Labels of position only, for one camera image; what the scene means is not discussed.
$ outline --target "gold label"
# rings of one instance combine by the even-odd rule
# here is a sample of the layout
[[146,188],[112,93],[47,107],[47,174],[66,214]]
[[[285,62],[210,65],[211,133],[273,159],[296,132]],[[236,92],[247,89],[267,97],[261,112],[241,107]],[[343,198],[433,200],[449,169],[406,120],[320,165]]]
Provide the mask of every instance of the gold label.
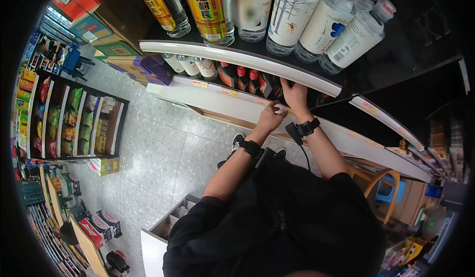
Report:
[[201,35],[209,41],[218,41],[226,35],[224,10],[221,0],[187,0]]
[[165,31],[175,29],[175,20],[163,0],[143,0]]

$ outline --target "hand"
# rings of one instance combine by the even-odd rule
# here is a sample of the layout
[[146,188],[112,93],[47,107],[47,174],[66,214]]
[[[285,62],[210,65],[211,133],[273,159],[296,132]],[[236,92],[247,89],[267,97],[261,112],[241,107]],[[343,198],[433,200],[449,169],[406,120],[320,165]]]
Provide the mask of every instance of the hand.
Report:
[[278,103],[279,101],[270,102],[269,106],[261,112],[256,130],[263,131],[269,135],[282,123],[288,111],[282,111],[282,113],[277,114],[276,111],[279,111],[279,108],[276,108],[275,105]]

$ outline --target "blue stool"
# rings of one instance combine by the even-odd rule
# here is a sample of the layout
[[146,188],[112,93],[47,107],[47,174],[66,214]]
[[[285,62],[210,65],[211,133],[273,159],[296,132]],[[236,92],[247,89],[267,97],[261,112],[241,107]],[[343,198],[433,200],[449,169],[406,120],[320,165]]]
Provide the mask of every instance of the blue stool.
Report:
[[[382,179],[386,179],[387,181],[389,181],[393,184],[396,184],[396,181],[394,180],[394,178],[389,174],[384,175]],[[391,203],[392,196],[394,194],[394,187],[389,186],[389,187],[391,187],[391,192],[389,194],[380,193],[380,187],[381,187],[382,183],[384,183],[384,182],[381,181],[381,180],[378,181],[378,190],[376,191],[376,200]],[[404,191],[405,190],[406,190],[406,182],[401,180],[399,182],[398,198],[396,199],[396,204],[401,202],[402,197],[404,196]]]

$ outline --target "orange chair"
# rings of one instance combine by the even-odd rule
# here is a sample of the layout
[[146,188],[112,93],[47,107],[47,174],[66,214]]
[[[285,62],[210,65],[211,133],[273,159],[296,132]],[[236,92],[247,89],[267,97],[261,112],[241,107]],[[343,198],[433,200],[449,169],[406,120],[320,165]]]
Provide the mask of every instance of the orange chair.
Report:
[[[384,224],[388,223],[389,217],[391,217],[392,212],[394,211],[394,207],[396,206],[396,200],[398,199],[398,190],[399,190],[399,181],[401,180],[399,176],[399,172],[391,169],[384,169],[379,173],[373,173],[368,170],[357,169],[355,167],[347,165],[348,170],[350,172],[350,176],[353,179],[354,174],[357,174],[361,178],[365,179],[370,183],[364,192],[364,197],[367,198],[370,194],[373,187],[377,184],[377,182],[381,179],[384,183],[394,188],[394,194],[391,199],[391,203],[389,203],[389,209],[386,213],[384,218],[376,215],[376,218],[382,221]],[[395,183],[391,183],[386,180],[383,176],[389,174],[394,178]]]

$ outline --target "cable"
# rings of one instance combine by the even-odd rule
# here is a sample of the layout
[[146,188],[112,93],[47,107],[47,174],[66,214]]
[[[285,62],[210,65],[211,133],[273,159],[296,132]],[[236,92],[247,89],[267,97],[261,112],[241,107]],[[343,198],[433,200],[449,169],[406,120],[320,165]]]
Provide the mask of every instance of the cable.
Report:
[[305,150],[304,150],[304,148],[302,147],[302,145],[300,145],[300,148],[302,149],[302,151],[303,151],[304,154],[305,154],[305,158],[307,159],[308,170],[310,171],[310,162],[308,161],[307,153],[305,152]]

